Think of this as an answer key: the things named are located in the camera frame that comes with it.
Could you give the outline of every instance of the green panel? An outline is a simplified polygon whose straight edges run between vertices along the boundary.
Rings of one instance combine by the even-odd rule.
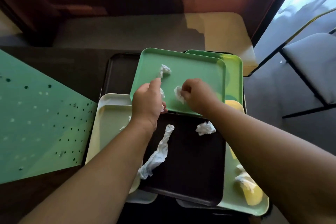
[[[224,102],[226,73],[225,63],[221,59],[155,48],[147,48],[141,53],[131,89],[131,99],[142,84],[158,77],[162,64],[171,69],[171,74],[164,75],[161,84],[168,110],[196,114],[187,104],[179,102],[174,94],[174,89],[182,86],[189,78],[201,78],[207,82]]]
[[[237,55],[188,50],[186,53],[222,59],[226,65],[225,100],[243,104],[243,62]]]
[[[0,183],[80,165],[96,109],[0,51]]]
[[[246,203],[243,190],[236,181],[236,176],[240,174],[236,168],[238,164],[239,160],[233,159],[230,147],[226,143],[223,199],[218,206],[255,216],[265,214],[270,204],[265,194],[258,205],[251,206]]]

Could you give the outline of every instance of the black tray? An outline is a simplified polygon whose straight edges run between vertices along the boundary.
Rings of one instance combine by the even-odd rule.
[[[143,161],[157,149],[168,124],[175,129],[168,141],[166,160],[142,180],[139,188],[195,203],[216,206],[223,197],[225,141],[219,132],[199,136],[203,118],[167,113],[147,146]]]

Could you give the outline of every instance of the chair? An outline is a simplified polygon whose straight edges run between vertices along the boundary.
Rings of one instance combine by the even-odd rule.
[[[292,113],[282,118],[297,117],[336,107],[336,37],[332,35],[336,32],[336,28],[329,33],[317,33],[287,45],[313,21],[333,11],[336,11],[336,8],[307,22],[248,75],[251,76],[279,52],[323,105],[322,107]]]

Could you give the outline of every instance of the black metal frame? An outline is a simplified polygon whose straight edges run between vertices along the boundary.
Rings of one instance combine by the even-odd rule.
[[[298,76],[302,79],[302,81],[307,85],[307,87],[313,92],[314,96],[322,103],[322,107],[313,108],[310,110],[302,111],[302,112],[296,112],[292,114],[288,114],[285,116],[282,116],[283,119],[285,118],[292,118],[297,116],[302,116],[306,114],[311,114],[315,112],[321,112],[325,110],[332,109],[336,107],[336,104],[328,104],[325,99],[321,96],[321,94],[313,87],[313,85],[307,80],[307,78],[304,76],[304,74],[297,68],[297,66],[292,62],[292,60],[286,55],[285,52],[283,52],[283,48],[291,41],[293,40],[301,31],[303,31],[310,23],[315,21],[316,19],[320,18],[321,16],[331,13],[333,11],[336,11],[336,8],[329,10],[326,13],[320,14],[317,17],[313,18],[309,22],[307,22],[301,29],[299,29],[294,35],[292,35],[287,41],[285,41],[283,44],[281,44],[279,47],[277,47],[271,54],[269,54],[260,64],[247,76],[251,76],[255,71],[257,71],[259,68],[261,68],[267,61],[269,61],[275,54],[280,53],[283,58],[286,60],[286,63],[288,63],[293,70],[298,74]],[[332,31],[328,32],[329,34],[334,34],[336,32],[336,28],[334,28]]]

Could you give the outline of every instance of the person's right hand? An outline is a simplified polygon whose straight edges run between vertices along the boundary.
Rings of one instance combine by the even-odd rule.
[[[201,79],[187,79],[182,85],[181,95],[194,112],[207,117],[208,111],[221,101],[210,86]]]

